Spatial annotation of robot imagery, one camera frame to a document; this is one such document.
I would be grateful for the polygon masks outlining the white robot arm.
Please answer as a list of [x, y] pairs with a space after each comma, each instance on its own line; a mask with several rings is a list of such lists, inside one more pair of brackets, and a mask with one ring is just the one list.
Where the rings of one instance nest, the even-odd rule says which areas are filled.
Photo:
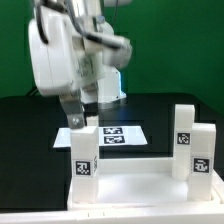
[[130, 40], [104, 31], [107, 0], [34, 0], [28, 37], [37, 89], [57, 96], [72, 129], [98, 115], [100, 81], [128, 65]]

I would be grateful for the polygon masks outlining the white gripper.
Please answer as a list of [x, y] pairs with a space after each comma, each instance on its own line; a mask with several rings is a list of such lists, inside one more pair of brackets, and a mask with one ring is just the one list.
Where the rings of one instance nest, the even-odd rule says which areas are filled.
[[83, 39], [68, 16], [47, 16], [44, 25], [47, 44], [40, 39], [35, 19], [28, 28], [35, 84], [43, 96], [60, 95], [69, 128], [81, 129], [85, 126], [84, 111], [77, 90], [104, 77], [101, 55], [84, 49]]

